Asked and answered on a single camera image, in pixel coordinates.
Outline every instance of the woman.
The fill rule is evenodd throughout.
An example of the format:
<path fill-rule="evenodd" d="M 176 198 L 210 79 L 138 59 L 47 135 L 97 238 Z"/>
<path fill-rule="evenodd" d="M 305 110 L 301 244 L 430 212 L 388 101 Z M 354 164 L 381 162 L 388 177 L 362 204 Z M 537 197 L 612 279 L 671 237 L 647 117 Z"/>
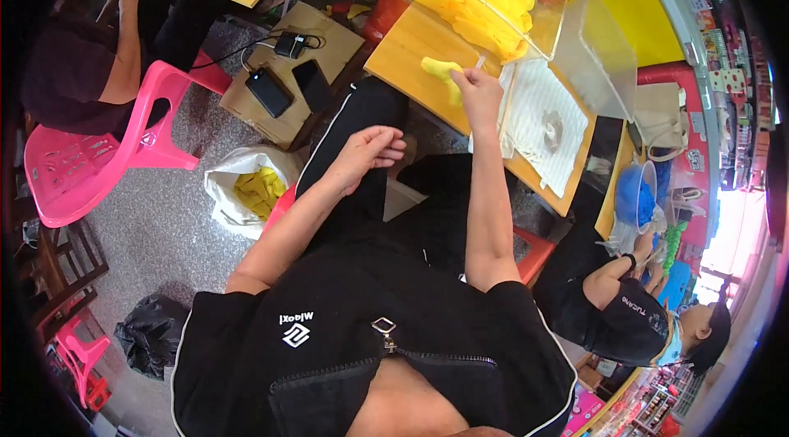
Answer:
<path fill-rule="evenodd" d="M 614 260 L 594 229 L 601 196 L 579 186 L 578 222 L 556 246 L 534 286 L 534 300 L 547 325 L 585 350 L 631 367 L 692 363 L 701 374 L 723 353 L 731 332 L 724 303 L 668 312 L 634 278 L 623 276 L 652 252 L 653 234 L 640 235 L 635 251 Z"/>
<path fill-rule="evenodd" d="M 513 258 L 502 90 L 453 77 L 474 154 L 402 169 L 426 200 L 382 223 L 408 99 L 367 78 L 225 294 L 195 295 L 173 373 L 183 435 L 561 434 L 576 375 Z"/>
<path fill-rule="evenodd" d="M 238 9 L 228 0 L 107 0 L 97 21 L 55 14 L 28 59 L 25 110 L 45 127 L 121 140 L 153 61 L 191 70 L 215 19 Z M 109 26 L 115 10 L 118 23 Z M 155 100 L 148 127 L 169 108 Z"/>

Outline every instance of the wristwatch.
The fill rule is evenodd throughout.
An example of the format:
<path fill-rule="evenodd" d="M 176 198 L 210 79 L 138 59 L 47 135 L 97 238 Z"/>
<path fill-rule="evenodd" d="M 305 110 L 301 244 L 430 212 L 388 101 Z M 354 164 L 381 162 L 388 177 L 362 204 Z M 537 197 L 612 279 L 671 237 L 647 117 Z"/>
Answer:
<path fill-rule="evenodd" d="M 627 272 L 629 273 L 629 272 L 633 271 L 636 268 L 636 264 L 637 264 L 636 258 L 633 257 L 633 254 L 625 253 L 625 254 L 622 254 L 622 257 L 629 257 L 630 258 L 630 268 L 627 270 Z"/>

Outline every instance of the zipper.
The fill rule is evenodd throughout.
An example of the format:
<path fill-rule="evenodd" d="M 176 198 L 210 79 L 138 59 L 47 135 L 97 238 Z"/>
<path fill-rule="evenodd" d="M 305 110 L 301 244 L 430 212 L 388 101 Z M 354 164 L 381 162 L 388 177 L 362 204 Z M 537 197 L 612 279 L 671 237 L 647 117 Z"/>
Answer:
<path fill-rule="evenodd" d="M 422 360 L 422 361 L 452 361 L 452 362 L 472 362 L 472 363 L 489 363 L 494 368 L 497 366 L 497 363 L 492 358 L 486 356 L 477 356 L 477 355 L 437 355 L 435 353 L 421 353 L 421 352 L 412 352 L 409 350 L 403 350 L 399 348 L 395 343 L 394 339 L 390 336 L 390 333 L 395 330 L 397 324 L 393 323 L 386 317 L 380 317 L 377 320 L 374 320 L 370 323 L 373 329 L 380 332 L 383 336 L 383 355 L 386 356 L 387 354 L 391 353 L 400 353 L 405 357 L 409 357 L 412 360 Z"/>
<path fill-rule="evenodd" d="M 321 368 L 320 370 L 312 370 L 312 371 L 306 372 L 306 373 L 298 373 L 298 374 L 286 375 L 285 377 L 280 377 L 279 379 L 277 379 L 276 381 L 271 383 L 271 386 L 269 386 L 268 389 L 269 389 L 269 391 L 271 393 L 274 393 L 275 391 L 277 391 L 283 385 L 285 385 L 287 383 L 290 383 L 290 382 L 293 382 L 294 380 L 306 379 L 308 377 L 315 377 L 317 375 L 329 375 L 329 374 L 334 374 L 334 373 L 340 373 L 342 371 L 349 370 L 350 368 L 356 368 L 356 367 L 360 367 L 362 365 L 366 365 L 366 364 L 369 364 L 369 363 L 374 363 L 376 360 L 378 360 L 378 359 L 377 358 L 365 358 L 364 360 L 355 361 L 355 362 L 352 362 L 352 363 L 344 363 L 343 365 L 337 365 L 336 367 Z"/>
<path fill-rule="evenodd" d="M 435 353 L 421 353 L 421 352 L 413 352 L 409 350 L 404 350 L 397 346 L 394 339 L 390 336 L 390 333 L 395 330 L 397 324 L 393 323 L 386 317 L 380 317 L 379 319 L 370 323 L 370 325 L 381 333 L 383 336 L 383 352 L 381 353 L 380 357 L 370 357 L 365 358 L 364 360 L 355 361 L 352 363 L 344 363 L 343 365 L 337 365 L 331 368 L 321 368 L 320 370 L 312 370 L 306 373 L 298 373 L 292 375 L 286 375 L 285 377 L 280 377 L 269 386 L 269 391 L 274 393 L 278 389 L 280 389 L 283 385 L 293 382 L 294 380 L 299 379 L 307 379 L 308 377 L 315 377 L 318 375 L 329 375 L 334 373 L 340 373 L 342 371 L 349 370 L 351 368 L 360 367 L 362 365 L 366 365 L 369 363 L 374 363 L 376 361 L 382 360 L 387 355 L 392 353 L 399 353 L 404 357 L 409 357 L 415 361 L 425 361 L 427 363 L 440 363 L 440 362 L 454 362 L 454 363 L 478 363 L 478 364 L 488 364 L 495 368 L 498 363 L 492 358 L 486 356 L 476 356 L 476 355 L 438 355 Z"/>

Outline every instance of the plastic bag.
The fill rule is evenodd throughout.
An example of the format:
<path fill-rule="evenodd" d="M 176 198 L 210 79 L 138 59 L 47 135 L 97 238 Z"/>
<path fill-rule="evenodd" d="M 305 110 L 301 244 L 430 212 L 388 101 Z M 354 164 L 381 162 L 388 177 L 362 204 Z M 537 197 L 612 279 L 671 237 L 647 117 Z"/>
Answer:
<path fill-rule="evenodd" d="M 361 28 L 361 36 L 374 45 L 380 44 L 408 7 L 409 3 L 404 0 L 378 0 Z"/>
<path fill-rule="evenodd" d="M 164 295 L 148 295 L 137 302 L 123 322 L 115 325 L 126 363 L 147 377 L 164 380 L 164 367 L 175 364 L 188 316 L 186 307 Z"/>
<path fill-rule="evenodd" d="M 652 214 L 652 223 L 649 224 L 647 230 L 655 232 L 656 234 L 663 234 L 667 228 L 666 213 L 663 211 L 662 207 L 655 205 L 655 211 Z"/>
<path fill-rule="evenodd" d="M 245 146 L 232 150 L 221 162 L 205 170 L 203 181 L 205 192 L 216 202 L 211 217 L 226 230 L 252 240 L 261 237 L 266 222 L 238 200 L 233 186 L 240 174 L 257 172 L 262 166 L 274 169 L 287 188 L 296 185 L 302 168 L 297 156 L 275 147 Z"/>

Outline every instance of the gray floor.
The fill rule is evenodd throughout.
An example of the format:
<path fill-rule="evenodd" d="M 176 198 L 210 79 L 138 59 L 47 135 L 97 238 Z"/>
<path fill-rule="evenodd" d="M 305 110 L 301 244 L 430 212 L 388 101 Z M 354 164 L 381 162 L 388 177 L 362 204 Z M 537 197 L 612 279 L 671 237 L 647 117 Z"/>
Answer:
<path fill-rule="evenodd" d="M 217 24 L 204 48 L 221 56 L 247 44 L 257 34 L 236 26 Z M 222 63 L 234 74 L 238 58 Z M 466 149 L 466 139 L 431 123 L 415 107 L 408 132 L 418 138 L 418 156 Z M 193 85 L 173 124 L 175 143 L 201 155 L 200 165 L 185 170 L 129 169 L 120 183 L 88 216 L 87 221 L 111 267 L 98 282 L 92 313 L 113 346 L 97 367 L 108 379 L 113 397 L 105 413 L 114 423 L 153 437 L 177 435 L 171 420 L 169 374 L 159 382 L 126 367 L 112 332 L 141 298 L 165 294 L 186 306 L 197 291 L 221 292 L 227 275 L 251 241 L 232 235 L 211 219 L 212 199 L 203 191 L 203 172 L 235 147 L 255 144 L 262 137 L 219 107 L 219 96 Z M 553 219 L 518 188 L 512 200 L 515 224 L 547 236 Z M 516 247 L 522 255 L 524 247 Z"/>

